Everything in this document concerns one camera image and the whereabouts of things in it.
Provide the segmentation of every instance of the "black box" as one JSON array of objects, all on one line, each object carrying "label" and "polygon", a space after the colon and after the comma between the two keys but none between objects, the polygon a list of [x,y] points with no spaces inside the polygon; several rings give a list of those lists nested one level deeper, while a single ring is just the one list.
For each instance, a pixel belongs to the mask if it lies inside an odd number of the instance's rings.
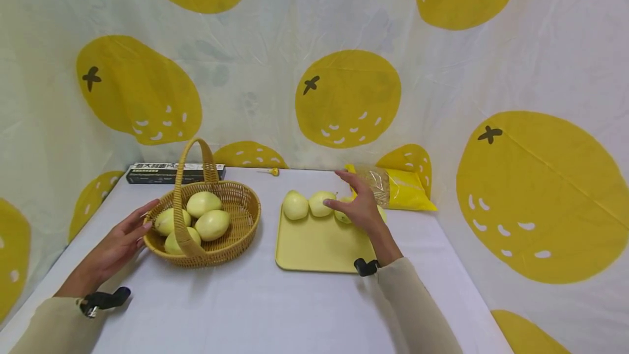
[{"label": "black box", "polygon": [[[133,163],[127,173],[132,185],[174,185],[178,163]],[[216,164],[218,177],[225,177],[225,165]],[[186,163],[183,166],[183,184],[203,181],[203,164]]]}]

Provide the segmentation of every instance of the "fabric backdrop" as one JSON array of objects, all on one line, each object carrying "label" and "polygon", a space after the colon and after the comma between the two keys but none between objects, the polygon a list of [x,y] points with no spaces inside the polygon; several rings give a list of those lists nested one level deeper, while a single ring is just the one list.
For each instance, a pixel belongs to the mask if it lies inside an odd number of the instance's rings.
[{"label": "fabric backdrop", "polygon": [[516,353],[624,352],[628,2],[0,0],[0,318],[198,135],[417,171]]}]

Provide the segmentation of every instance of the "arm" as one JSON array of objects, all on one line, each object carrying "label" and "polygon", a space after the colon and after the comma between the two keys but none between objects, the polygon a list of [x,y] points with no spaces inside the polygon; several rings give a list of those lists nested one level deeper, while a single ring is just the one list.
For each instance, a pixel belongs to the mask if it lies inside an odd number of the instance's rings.
[{"label": "arm", "polygon": [[11,354],[91,353],[100,330],[103,314],[88,318],[80,311],[84,297],[98,290],[143,246],[142,237],[151,227],[142,226],[142,217],[159,200],[138,208],[116,225],[83,259],[55,295],[35,311],[24,335]]},{"label": "arm", "polygon": [[385,260],[385,267],[376,275],[378,285],[400,322],[411,353],[462,353],[450,325],[413,264],[402,256],[389,229],[385,226],[382,230],[381,234],[370,235],[378,260]]},{"label": "arm", "polygon": [[79,309],[79,298],[53,297],[45,300],[31,318],[28,329],[11,354],[91,353],[103,328],[103,314],[87,318]]},{"label": "arm", "polygon": [[372,190],[355,174],[336,171],[336,175],[350,184],[357,196],[348,203],[336,200],[326,200],[325,203],[329,208],[345,213],[369,236],[382,266],[377,272],[378,285],[400,322],[411,353],[462,353],[446,318],[380,217]]}]

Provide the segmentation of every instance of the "wrist strap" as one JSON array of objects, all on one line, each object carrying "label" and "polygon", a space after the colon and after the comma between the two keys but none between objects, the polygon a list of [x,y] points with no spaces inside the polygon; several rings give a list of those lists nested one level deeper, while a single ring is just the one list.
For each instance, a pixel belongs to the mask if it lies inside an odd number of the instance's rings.
[{"label": "wrist strap", "polygon": [[357,258],[354,262],[354,267],[356,268],[356,272],[360,276],[369,276],[373,275],[380,268],[380,263],[377,259],[372,259],[370,262],[365,262],[364,258]]},{"label": "wrist strap", "polygon": [[88,318],[95,318],[98,309],[111,309],[123,305],[131,295],[127,287],[119,287],[115,293],[93,292],[83,298],[80,311]]}]

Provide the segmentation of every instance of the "black leaf mark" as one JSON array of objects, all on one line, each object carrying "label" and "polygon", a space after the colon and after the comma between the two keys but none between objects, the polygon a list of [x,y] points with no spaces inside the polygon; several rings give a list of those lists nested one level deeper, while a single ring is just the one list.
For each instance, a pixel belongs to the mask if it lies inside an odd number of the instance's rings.
[{"label": "black leaf mark", "polygon": [[90,71],[87,72],[86,75],[83,76],[83,81],[87,81],[87,90],[92,92],[92,83],[102,81],[99,76],[96,75],[98,72],[98,67],[92,66]]},{"label": "black leaf mark", "polygon": [[319,76],[315,75],[312,80],[304,82],[304,84],[306,84],[306,88],[304,89],[304,95],[308,93],[308,90],[310,89],[316,90],[316,81],[318,80],[319,80]]},{"label": "black leaf mark", "polygon": [[502,135],[502,130],[492,129],[489,126],[485,126],[485,132],[480,135],[478,140],[482,140],[486,138],[489,144],[491,145],[494,143],[494,137],[497,137],[498,135]]}]

